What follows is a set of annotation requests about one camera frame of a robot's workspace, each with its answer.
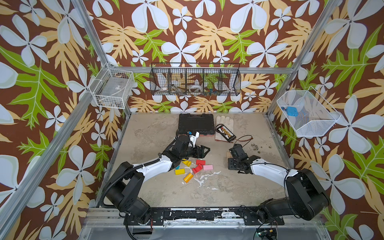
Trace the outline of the red rectangular wood block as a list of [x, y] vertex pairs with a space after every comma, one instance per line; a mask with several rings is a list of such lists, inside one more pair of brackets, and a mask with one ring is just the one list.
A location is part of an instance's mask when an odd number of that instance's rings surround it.
[[196, 160], [196, 165], [204, 166], [205, 164], [206, 164], [206, 161], [204, 161], [204, 160]]

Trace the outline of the red arch wood block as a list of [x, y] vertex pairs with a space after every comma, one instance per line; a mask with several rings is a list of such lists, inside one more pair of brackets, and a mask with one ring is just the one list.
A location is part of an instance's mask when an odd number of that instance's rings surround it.
[[194, 174], [197, 174], [197, 173], [200, 172], [203, 168], [204, 168], [203, 165], [197, 165], [195, 168], [192, 169], [192, 171], [193, 171]]

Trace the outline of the pink wood block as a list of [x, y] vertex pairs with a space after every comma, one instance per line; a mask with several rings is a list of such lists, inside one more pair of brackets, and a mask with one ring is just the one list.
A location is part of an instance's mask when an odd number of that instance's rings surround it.
[[211, 171], [214, 169], [213, 165], [204, 165], [203, 166], [204, 171]]

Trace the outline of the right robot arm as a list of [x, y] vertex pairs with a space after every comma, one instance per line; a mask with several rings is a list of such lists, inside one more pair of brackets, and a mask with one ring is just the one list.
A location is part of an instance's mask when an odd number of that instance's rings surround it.
[[290, 215], [310, 221], [331, 204], [330, 197], [312, 171], [288, 169], [258, 156], [248, 156], [240, 144], [235, 144], [229, 151], [229, 170], [263, 177], [284, 188], [283, 198], [266, 200], [257, 207], [255, 214], [261, 223]]

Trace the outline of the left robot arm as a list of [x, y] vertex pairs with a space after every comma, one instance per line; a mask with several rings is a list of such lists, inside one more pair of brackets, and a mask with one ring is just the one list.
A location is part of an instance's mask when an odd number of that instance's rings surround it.
[[135, 165], [129, 162], [120, 164], [101, 192], [100, 206], [117, 209], [127, 217], [133, 217], [136, 222], [146, 224], [151, 218], [151, 207], [139, 198], [143, 183], [174, 170], [184, 160], [205, 158], [211, 149], [198, 146], [198, 137], [198, 132], [193, 135], [176, 135], [155, 159]]

